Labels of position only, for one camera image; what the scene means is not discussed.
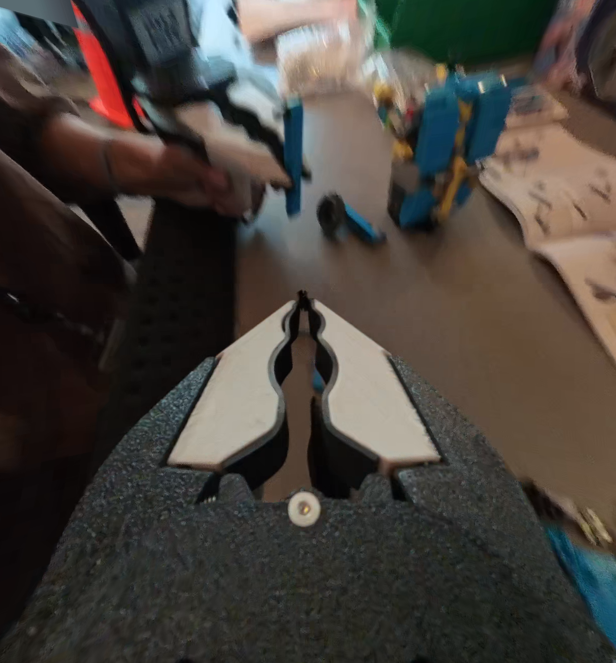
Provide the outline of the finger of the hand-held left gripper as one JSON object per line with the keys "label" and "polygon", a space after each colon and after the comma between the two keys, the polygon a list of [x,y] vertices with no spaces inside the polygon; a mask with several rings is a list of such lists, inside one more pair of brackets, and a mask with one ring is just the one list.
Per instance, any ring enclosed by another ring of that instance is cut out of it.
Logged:
{"label": "finger of the hand-held left gripper", "polygon": [[285,106],[268,82],[226,71],[214,79],[214,104],[221,128],[214,131],[219,148],[261,145],[270,152],[285,148]]}
{"label": "finger of the hand-held left gripper", "polygon": [[291,189],[293,181],[285,167],[262,140],[251,138],[246,130],[225,120],[213,103],[180,106],[180,128],[204,141],[209,158],[220,166],[232,167],[258,182]]}

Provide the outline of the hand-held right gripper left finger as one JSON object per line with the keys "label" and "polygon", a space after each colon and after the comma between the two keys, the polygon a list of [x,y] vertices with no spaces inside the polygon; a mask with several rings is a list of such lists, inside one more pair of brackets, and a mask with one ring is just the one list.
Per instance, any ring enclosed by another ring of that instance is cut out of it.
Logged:
{"label": "hand-held right gripper left finger", "polygon": [[217,356],[168,466],[226,471],[277,437],[300,316],[299,301],[289,301]]}

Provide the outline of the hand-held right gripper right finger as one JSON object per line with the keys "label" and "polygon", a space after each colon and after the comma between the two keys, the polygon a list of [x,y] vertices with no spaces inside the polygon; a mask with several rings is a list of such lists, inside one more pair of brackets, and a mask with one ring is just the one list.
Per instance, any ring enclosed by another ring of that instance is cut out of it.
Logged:
{"label": "hand-held right gripper right finger", "polygon": [[316,340],[331,362],[322,403],[334,433],[377,469],[438,463],[440,454],[391,364],[390,353],[319,300]]}

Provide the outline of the person's left forearm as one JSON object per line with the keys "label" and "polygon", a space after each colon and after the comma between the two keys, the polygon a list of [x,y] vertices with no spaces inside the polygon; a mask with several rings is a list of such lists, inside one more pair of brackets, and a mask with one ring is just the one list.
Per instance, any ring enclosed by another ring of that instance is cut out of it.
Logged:
{"label": "person's left forearm", "polygon": [[164,145],[155,137],[90,125],[63,113],[45,123],[40,150],[50,169],[71,184],[108,194],[165,193],[158,179]]}

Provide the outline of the grey desk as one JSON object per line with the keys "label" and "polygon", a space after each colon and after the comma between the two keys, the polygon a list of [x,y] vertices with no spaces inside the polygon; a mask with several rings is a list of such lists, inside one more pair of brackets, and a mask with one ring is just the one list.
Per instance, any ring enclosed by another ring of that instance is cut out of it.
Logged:
{"label": "grey desk", "polygon": [[385,216],[388,135],[357,94],[306,104],[306,200],[336,189],[389,230],[329,244],[316,221],[244,240],[241,329],[299,288],[394,353],[443,441],[478,443],[460,479],[406,471],[401,500],[327,500],[316,525],[284,502],[146,509],[124,561],[151,616],[111,661],[564,662],[598,635],[507,471],[616,523],[616,368],[556,270],[484,193],[434,234]]}

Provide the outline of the person's left hand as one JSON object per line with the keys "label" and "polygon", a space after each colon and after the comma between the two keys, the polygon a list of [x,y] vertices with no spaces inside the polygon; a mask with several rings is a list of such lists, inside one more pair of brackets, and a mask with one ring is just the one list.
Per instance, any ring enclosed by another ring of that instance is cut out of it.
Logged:
{"label": "person's left hand", "polygon": [[188,208],[208,208],[231,218],[255,218],[265,185],[235,178],[208,164],[186,146],[159,143],[153,166],[153,196]]}

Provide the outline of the bubble wrap bag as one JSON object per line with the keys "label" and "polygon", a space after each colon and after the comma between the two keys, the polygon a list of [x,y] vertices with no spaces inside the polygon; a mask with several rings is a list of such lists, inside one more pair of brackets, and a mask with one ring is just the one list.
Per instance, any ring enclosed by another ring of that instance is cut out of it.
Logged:
{"label": "bubble wrap bag", "polygon": [[285,99],[358,87],[373,49],[375,19],[361,16],[291,30],[276,39],[279,90]]}

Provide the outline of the black perforated chair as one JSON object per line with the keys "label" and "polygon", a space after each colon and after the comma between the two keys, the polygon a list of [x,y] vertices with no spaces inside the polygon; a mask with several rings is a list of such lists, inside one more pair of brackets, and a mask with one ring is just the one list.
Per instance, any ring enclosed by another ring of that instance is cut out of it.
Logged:
{"label": "black perforated chair", "polygon": [[112,390],[99,417],[100,463],[138,420],[234,340],[237,220],[154,200]]}

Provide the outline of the blue yellow toy vehicle model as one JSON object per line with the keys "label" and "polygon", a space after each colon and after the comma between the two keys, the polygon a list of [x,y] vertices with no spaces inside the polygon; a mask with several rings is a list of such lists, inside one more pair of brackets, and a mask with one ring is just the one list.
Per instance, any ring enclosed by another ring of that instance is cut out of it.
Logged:
{"label": "blue yellow toy vehicle model", "polygon": [[400,229],[434,229],[477,186],[505,128],[511,87],[498,71],[428,61],[384,65],[371,94],[393,137],[387,212]]}

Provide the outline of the green box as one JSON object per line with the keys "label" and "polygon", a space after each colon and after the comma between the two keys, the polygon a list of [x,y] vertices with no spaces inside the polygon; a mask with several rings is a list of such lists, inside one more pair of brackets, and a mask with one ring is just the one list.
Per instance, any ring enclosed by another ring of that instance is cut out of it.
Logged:
{"label": "green box", "polygon": [[376,1],[379,39],[436,62],[485,64],[533,54],[556,1]]}

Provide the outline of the pile of small building bricks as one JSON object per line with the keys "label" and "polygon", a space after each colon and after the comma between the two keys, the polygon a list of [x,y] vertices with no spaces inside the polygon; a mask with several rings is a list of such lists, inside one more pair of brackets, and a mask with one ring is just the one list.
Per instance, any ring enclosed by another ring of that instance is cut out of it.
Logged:
{"label": "pile of small building bricks", "polygon": [[597,627],[616,649],[616,530],[589,507],[528,479],[521,487],[552,551]]}

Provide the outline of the open instruction booklet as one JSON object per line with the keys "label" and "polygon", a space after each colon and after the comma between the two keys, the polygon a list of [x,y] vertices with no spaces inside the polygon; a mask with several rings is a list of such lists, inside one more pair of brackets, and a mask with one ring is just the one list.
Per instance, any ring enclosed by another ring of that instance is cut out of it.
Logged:
{"label": "open instruction booklet", "polygon": [[558,123],[502,133],[480,184],[550,262],[616,364],[616,158]]}

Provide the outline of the blue sticker sheet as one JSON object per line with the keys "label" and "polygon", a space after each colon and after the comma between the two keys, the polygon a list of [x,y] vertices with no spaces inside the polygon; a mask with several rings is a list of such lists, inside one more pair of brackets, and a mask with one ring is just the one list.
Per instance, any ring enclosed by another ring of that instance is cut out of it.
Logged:
{"label": "blue sticker sheet", "polygon": [[507,129],[550,125],[569,118],[568,109],[547,90],[536,85],[515,87],[511,93],[511,106],[506,117]]}

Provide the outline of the dark printed toy box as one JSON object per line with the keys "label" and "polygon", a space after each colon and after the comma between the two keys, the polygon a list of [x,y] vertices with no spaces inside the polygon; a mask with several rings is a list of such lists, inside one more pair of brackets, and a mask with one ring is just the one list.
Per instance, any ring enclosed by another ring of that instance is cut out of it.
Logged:
{"label": "dark printed toy box", "polygon": [[558,1],[533,72],[553,90],[616,104],[616,1]]}

